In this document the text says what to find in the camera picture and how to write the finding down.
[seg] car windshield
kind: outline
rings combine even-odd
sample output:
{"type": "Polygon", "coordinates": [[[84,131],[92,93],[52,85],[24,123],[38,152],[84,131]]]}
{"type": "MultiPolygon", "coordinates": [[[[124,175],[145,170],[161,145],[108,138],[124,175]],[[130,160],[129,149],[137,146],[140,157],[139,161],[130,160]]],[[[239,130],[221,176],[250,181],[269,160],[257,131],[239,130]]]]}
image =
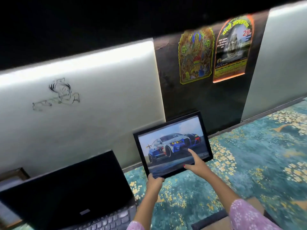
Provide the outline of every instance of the car windshield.
{"type": "Polygon", "coordinates": [[[174,133],[174,134],[170,134],[170,135],[165,135],[165,136],[162,136],[162,137],[160,138],[160,140],[161,140],[162,142],[164,142],[164,141],[173,139],[173,138],[178,137],[178,136],[181,136],[181,135],[182,135],[182,134],[179,134],[179,133],[174,133]]]}

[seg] sleeve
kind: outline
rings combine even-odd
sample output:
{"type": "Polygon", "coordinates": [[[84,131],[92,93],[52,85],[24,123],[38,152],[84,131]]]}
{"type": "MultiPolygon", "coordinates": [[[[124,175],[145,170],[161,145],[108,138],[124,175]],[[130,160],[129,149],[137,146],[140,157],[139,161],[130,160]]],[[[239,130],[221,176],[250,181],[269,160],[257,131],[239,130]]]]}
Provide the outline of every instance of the sleeve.
{"type": "Polygon", "coordinates": [[[282,230],[243,199],[232,203],[229,218],[234,230],[282,230]]]}
{"type": "Polygon", "coordinates": [[[131,223],[129,224],[127,230],[145,230],[145,228],[139,222],[131,221],[131,223]]]}

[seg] religious poster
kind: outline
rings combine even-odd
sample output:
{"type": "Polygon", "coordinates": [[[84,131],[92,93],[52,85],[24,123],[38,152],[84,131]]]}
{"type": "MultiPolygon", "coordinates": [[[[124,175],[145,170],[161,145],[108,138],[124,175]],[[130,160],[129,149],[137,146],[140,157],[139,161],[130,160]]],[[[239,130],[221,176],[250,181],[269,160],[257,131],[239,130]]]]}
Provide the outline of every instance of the religious poster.
{"type": "Polygon", "coordinates": [[[228,20],[216,41],[213,83],[245,73],[254,33],[254,20],[244,15],[228,20]]]}
{"type": "Polygon", "coordinates": [[[180,83],[187,84],[212,73],[214,34],[211,28],[185,31],[178,46],[180,83]]]}

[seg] person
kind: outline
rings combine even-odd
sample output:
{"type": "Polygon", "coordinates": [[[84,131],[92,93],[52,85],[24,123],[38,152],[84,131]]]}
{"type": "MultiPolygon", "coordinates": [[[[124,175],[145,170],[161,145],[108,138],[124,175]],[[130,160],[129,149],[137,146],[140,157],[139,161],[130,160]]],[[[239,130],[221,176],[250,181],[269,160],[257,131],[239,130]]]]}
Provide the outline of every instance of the person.
{"type": "MultiPolygon", "coordinates": [[[[194,174],[205,179],[217,193],[222,205],[228,213],[232,228],[235,230],[281,230],[277,225],[264,217],[248,202],[241,199],[225,182],[214,174],[206,163],[191,149],[188,150],[195,161],[194,165],[184,165],[194,174]]],[[[146,194],[138,207],[133,221],[127,230],[149,230],[154,205],[162,188],[163,178],[148,175],[146,194]]]]}

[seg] gray wall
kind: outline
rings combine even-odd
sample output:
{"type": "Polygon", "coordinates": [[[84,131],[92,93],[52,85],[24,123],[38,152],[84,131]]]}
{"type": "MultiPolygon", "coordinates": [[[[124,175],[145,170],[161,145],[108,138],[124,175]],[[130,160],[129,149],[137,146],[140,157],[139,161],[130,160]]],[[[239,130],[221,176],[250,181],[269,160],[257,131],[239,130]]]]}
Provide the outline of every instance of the gray wall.
{"type": "Polygon", "coordinates": [[[165,121],[152,40],[3,72],[0,95],[0,173],[35,176],[108,149],[126,167],[140,161],[133,131],[165,121]],[[61,78],[80,103],[49,90],[61,78]]]}
{"type": "Polygon", "coordinates": [[[241,120],[307,93],[307,2],[270,10],[241,120]]]}

